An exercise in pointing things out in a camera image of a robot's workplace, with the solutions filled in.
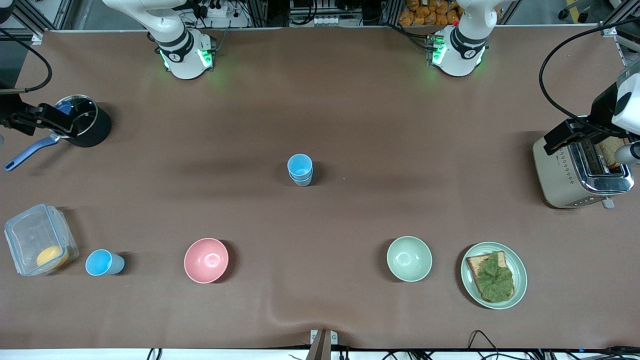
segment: green leaf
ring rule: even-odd
[[[498,253],[484,261],[482,269],[477,275],[478,290],[491,302],[509,300],[513,289],[513,274],[509,268],[498,266]]]

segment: pink bowl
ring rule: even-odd
[[[194,242],[184,255],[184,271],[198,284],[218,280],[228,265],[227,248],[216,239],[200,239]]]

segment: caster wheel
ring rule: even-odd
[[[565,20],[568,16],[569,16],[569,10],[567,9],[562,9],[560,10],[560,13],[558,13],[558,19],[560,20]]]

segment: saucepan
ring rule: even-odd
[[[78,147],[92,147],[103,142],[111,132],[111,118],[90,97],[71,95],[58,101],[56,109],[73,116],[73,126],[78,127],[77,138],[51,130],[51,136],[38,140],[24,149],[4,166],[4,171],[12,171],[40,149],[56,145],[64,139]]]

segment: green bowl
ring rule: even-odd
[[[513,287],[515,289],[515,292],[511,299],[503,302],[488,302],[482,298],[482,295],[480,294],[480,291],[476,286],[476,282],[474,280],[471,269],[469,268],[469,264],[467,263],[467,258],[470,258],[472,256],[490,254],[493,251],[504,251],[504,257],[507,260],[507,266],[513,273]],[[462,259],[460,275],[462,277],[462,284],[465,286],[465,289],[467,289],[467,292],[469,292],[469,295],[471,295],[471,297],[474,298],[474,300],[477,301],[478,304],[490,309],[509,309],[510,307],[513,307],[517,303],[519,303],[524,297],[525,292],[527,292],[527,270],[524,268],[522,260],[520,259],[518,254],[501,243],[487,241],[472,246]]]
[[[431,250],[427,244],[413,236],[395,239],[387,250],[389,270],[402,281],[424,279],[431,271],[432,264]]]

